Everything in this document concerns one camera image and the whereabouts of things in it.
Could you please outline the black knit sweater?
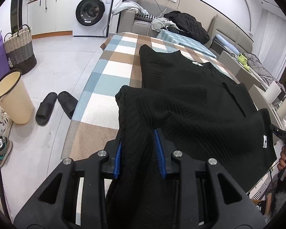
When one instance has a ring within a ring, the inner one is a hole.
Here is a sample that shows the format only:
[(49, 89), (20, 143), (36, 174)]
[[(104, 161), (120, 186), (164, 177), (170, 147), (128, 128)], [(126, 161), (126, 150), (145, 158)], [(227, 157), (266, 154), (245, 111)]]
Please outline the black knit sweater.
[(116, 95), (121, 160), (106, 197), (107, 224), (171, 228), (177, 183), (160, 175), (154, 130), (193, 159), (217, 159), (248, 191), (276, 160), (271, 121), (243, 84), (211, 63), (196, 65), (180, 51), (161, 53), (148, 45), (139, 56), (142, 88), (123, 86)]

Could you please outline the plaid bed cover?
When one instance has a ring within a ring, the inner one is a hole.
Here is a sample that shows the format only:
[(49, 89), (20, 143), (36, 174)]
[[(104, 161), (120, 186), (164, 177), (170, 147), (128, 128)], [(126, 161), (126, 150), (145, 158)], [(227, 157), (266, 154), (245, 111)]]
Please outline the plaid bed cover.
[(119, 129), (119, 108), (115, 95), (124, 85), (141, 87), (139, 49), (148, 45), (156, 52), (180, 51), (194, 64), (210, 62), (232, 80), (235, 76), (214, 57), (158, 38), (119, 33), (108, 38), (79, 97), (65, 138), (61, 158), (80, 160), (104, 148)]

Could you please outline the white paper towel roll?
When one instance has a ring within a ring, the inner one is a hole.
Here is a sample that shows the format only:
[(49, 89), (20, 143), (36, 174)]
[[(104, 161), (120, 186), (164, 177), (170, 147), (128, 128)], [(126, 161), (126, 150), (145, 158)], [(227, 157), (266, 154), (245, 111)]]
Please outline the white paper towel roll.
[(285, 90), (277, 81), (273, 81), (264, 93), (264, 97), (269, 103), (278, 103), (285, 97), (285, 95)]

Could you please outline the right black slipper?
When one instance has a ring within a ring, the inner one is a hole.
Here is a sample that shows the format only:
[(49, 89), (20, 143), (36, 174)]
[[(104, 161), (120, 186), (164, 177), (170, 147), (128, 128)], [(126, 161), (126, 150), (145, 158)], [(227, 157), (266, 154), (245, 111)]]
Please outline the right black slipper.
[(63, 91), (58, 94), (58, 101), (69, 119), (72, 119), (78, 100), (70, 93)]

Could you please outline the black slipper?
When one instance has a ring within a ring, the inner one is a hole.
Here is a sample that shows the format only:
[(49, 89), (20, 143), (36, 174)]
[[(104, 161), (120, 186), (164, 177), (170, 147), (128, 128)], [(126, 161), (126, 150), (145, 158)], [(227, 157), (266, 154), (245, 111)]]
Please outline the black slipper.
[(55, 92), (51, 92), (40, 103), (39, 108), (35, 115), (35, 120), (38, 125), (44, 126), (48, 123), (51, 117), (52, 111), (54, 109), (57, 96), (58, 95)]
[(58, 101), (69, 119), (72, 119), (78, 100), (70, 93), (63, 91), (58, 94)]

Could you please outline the left black slipper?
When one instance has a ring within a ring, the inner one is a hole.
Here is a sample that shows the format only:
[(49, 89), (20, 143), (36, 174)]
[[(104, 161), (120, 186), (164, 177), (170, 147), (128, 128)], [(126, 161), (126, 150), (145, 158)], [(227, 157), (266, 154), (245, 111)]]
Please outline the left black slipper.
[(38, 125), (44, 126), (48, 123), (51, 117), (52, 111), (54, 109), (57, 96), (58, 95), (55, 92), (51, 92), (40, 103), (39, 108), (35, 115), (35, 120)]

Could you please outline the grey nightstand cabinet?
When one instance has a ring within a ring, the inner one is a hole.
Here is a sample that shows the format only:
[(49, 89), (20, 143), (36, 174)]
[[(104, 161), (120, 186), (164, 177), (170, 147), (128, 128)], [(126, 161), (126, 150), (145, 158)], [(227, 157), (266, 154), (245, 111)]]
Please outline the grey nightstand cabinet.
[(250, 90), (253, 85), (256, 85), (258, 88), (265, 91), (262, 83), (257, 77), (255, 77), (252, 72), (245, 70), (245, 68), (226, 51), (223, 51), (220, 54), (219, 62), (221, 62), (240, 83), (243, 83), (248, 90)]

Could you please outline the yellow green toy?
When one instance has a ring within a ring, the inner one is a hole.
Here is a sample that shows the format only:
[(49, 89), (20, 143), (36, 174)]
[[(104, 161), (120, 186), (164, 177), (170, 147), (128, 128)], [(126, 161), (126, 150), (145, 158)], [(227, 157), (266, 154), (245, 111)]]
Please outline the yellow green toy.
[(239, 53), (237, 59), (238, 59), (238, 62), (244, 67), (244, 69), (250, 72), (250, 68), (247, 64), (247, 58), (242, 53)]

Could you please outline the sneaker with teal sole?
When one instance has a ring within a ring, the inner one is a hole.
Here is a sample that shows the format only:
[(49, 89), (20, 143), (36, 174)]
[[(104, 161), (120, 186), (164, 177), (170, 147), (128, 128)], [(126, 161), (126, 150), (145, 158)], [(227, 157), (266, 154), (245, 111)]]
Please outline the sneaker with teal sole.
[(4, 165), (9, 154), (11, 153), (13, 142), (6, 136), (0, 137), (0, 167)]

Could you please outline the cream waste bin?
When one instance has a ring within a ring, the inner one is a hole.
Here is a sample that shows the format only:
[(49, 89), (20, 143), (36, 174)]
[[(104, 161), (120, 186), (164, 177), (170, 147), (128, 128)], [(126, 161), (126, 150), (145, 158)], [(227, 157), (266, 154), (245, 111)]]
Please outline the cream waste bin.
[(29, 122), (35, 108), (21, 70), (13, 69), (0, 79), (0, 106), (14, 123), (23, 125)]

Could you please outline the black quilted jacket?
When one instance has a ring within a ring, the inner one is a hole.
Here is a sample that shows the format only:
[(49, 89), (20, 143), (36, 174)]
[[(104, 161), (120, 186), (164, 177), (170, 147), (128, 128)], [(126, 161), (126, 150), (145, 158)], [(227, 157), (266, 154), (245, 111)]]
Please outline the black quilted jacket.
[(178, 27), (174, 28), (172, 26), (168, 26), (168, 31), (189, 37), (200, 42), (201, 44), (206, 44), (210, 40), (207, 31), (202, 27), (201, 23), (190, 14), (172, 11), (164, 14), (164, 17), (169, 19), (169, 21), (173, 22)]

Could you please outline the grey sofa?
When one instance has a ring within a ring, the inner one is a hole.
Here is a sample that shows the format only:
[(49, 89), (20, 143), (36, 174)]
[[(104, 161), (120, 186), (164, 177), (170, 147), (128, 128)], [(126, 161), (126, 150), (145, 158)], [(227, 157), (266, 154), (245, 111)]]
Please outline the grey sofa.
[(136, 2), (145, 9), (149, 16), (139, 15), (134, 9), (126, 9), (119, 13), (118, 32), (131, 32), (139, 35), (155, 37), (158, 32), (151, 29), (150, 23), (153, 18), (162, 17), (171, 5), (170, 0), (123, 0)]

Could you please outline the woven laundry basket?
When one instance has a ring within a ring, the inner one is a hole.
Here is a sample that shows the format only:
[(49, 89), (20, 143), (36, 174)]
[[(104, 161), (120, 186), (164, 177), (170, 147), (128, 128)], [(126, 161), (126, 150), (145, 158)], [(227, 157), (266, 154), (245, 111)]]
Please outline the woven laundry basket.
[(31, 27), (27, 24), (23, 24), (16, 33), (7, 33), (3, 45), (11, 70), (19, 69), (24, 75), (36, 66)]

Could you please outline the white washing machine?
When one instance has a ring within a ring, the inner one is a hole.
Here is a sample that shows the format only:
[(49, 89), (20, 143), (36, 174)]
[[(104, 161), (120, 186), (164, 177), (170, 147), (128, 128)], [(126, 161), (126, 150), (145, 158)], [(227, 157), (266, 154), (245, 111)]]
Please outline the white washing machine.
[(74, 0), (73, 36), (107, 37), (113, 0)]

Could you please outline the white kitchen cabinet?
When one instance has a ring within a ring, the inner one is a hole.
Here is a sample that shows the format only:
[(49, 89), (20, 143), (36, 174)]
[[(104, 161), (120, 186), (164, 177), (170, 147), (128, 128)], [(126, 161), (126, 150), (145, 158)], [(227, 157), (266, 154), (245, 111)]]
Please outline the white kitchen cabinet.
[(72, 35), (75, 0), (35, 0), (28, 4), (28, 25), (33, 38)]

